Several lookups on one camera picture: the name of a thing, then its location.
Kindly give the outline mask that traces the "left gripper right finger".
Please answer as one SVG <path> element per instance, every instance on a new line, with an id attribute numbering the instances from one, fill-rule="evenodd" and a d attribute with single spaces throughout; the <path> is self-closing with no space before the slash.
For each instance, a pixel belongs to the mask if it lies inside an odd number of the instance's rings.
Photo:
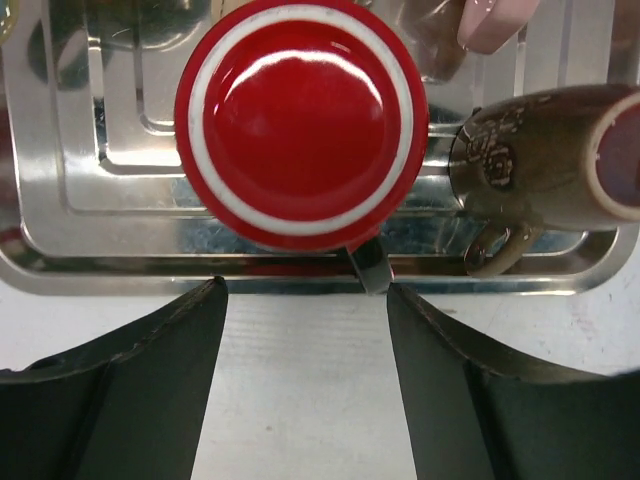
<path id="1" fill-rule="evenodd" d="M 503 344 L 392 285 L 387 314 L 421 479 L 635 479 L 639 375 Z"/>

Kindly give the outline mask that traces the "red mug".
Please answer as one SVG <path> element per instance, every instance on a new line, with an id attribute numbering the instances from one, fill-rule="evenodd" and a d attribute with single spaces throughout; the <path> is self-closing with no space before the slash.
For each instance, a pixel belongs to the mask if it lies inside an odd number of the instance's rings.
<path id="1" fill-rule="evenodd" d="M 378 236 L 426 152 L 429 109 L 398 36 L 350 1 L 252 1 L 191 54 L 176 148 L 207 210 L 289 252 L 347 252 L 364 290 L 393 270 Z"/>

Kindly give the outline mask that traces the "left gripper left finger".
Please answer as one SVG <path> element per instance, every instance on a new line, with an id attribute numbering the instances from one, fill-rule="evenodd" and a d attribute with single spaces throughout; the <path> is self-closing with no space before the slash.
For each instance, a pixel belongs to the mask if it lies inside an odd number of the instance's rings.
<path id="1" fill-rule="evenodd" d="M 1 373 L 5 479 L 188 479 L 228 305 L 216 277 L 162 308 Z"/>

